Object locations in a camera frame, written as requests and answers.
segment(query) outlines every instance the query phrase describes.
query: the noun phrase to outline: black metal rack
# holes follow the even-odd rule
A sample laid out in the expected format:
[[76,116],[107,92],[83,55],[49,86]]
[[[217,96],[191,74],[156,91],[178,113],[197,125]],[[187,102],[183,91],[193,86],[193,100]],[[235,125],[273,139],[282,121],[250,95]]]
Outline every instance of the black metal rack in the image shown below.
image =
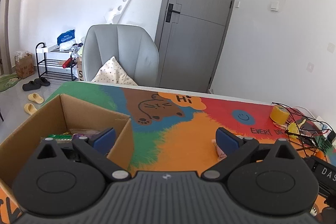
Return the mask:
[[[71,62],[70,62],[70,73],[66,73],[66,72],[57,72],[57,71],[49,71],[48,70],[48,65],[49,66],[53,66],[53,67],[62,67],[62,65],[59,65],[58,62],[59,61],[62,61],[62,60],[57,60],[57,59],[48,59],[47,58],[47,53],[43,53],[43,56],[44,56],[44,59],[39,61],[38,59],[38,56],[37,56],[37,48],[39,45],[43,45],[41,48],[45,48],[45,43],[44,42],[40,42],[36,45],[36,48],[35,48],[35,54],[36,54],[36,62],[37,62],[37,72],[39,74],[39,77],[45,77],[45,78],[48,78],[48,79],[55,79],[55,80],[62,80],[62,81],[75,81],[76,80],[76,77],[74,76],[73,74],[73,67],[75,66],[75,64],[72,64],[72,56],[70,55],[70,59],[71,59]],[[56,48],[50,52],[58,52],[58,53],[61,53],[61,52],[65,52],[65,53],[69,53],[71,51],[60,51],[59,48]],[[45,67],[45,72],[43,73],[40,73],[40,68],[39,66],[40,65],[44,65]]]

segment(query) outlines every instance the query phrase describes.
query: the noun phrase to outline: yellow object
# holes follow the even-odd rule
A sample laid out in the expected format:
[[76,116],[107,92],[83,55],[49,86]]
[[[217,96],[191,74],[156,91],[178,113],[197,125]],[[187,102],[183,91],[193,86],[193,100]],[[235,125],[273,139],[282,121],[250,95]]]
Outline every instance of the yellow object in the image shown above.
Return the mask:
[[289,117],[289,111],[282,106],[275,105],[269,117],[277,124],[283,125]]
[[29,94],[28,99],[37,104],[42,104],[44,102],[44,99],[37,93]]
[[[299,132],[299,128],[301,128],[305,122],[306,122],[306,119],[304,119],[304,120],[302,121],[302,123],[300,123],[300,124],[298,124],[298,125],[296,125],[294,122],[291,122],[291,123],[288,125],[288,128],[287,128],[288,132],[290,132],[290,133],[294,133],[294,134],[300,134],[300,132]],[[297,136],[295,136],[295,135],[289,135],[289,136],[290,136],[290,138],[292,138],[292,139],[297,139]]]
[[29,115],[33,115],[37,109],[34,107],[33,104],[25,104],[24,106],[25,112],[27,112]]

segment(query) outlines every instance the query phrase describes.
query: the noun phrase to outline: black device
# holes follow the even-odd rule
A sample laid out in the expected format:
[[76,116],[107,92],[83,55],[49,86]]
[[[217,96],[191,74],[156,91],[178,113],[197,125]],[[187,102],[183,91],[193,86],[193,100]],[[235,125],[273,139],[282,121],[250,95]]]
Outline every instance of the black device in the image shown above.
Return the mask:
[[317,223],[310,210],[318,181],[286,139],[244,138],[200,177],[138,171],[131,178],[84,140],[72,145],[81,162],[55,140],[29,158],[12,185],[23,211],[16,224]]
[[325,198],[327,205],[336,208],[336,167],[316,156],[304,160],[319,182],[319,194]]

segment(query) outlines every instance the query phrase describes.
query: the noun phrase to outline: yellow tape roll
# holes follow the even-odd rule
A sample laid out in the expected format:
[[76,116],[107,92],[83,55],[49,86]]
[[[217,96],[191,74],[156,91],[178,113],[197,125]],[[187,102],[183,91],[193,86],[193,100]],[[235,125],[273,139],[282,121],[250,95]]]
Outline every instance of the yellow tape roll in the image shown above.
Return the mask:
[[285,124],[289,117],[289,111],[282,106],[275,105],[269,117],[277,124]]

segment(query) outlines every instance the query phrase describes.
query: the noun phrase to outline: red item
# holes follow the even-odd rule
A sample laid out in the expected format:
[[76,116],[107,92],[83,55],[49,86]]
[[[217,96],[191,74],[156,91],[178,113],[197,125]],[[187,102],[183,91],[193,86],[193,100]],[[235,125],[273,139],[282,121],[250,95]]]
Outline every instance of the red item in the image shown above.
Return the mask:
[[62,65],[62,67],[63,67],[64,69],[70,67],[71,59],[72,59],[72,58],[69,58],[68,60],[66,60],[66,61],[64,62],[64,64]]

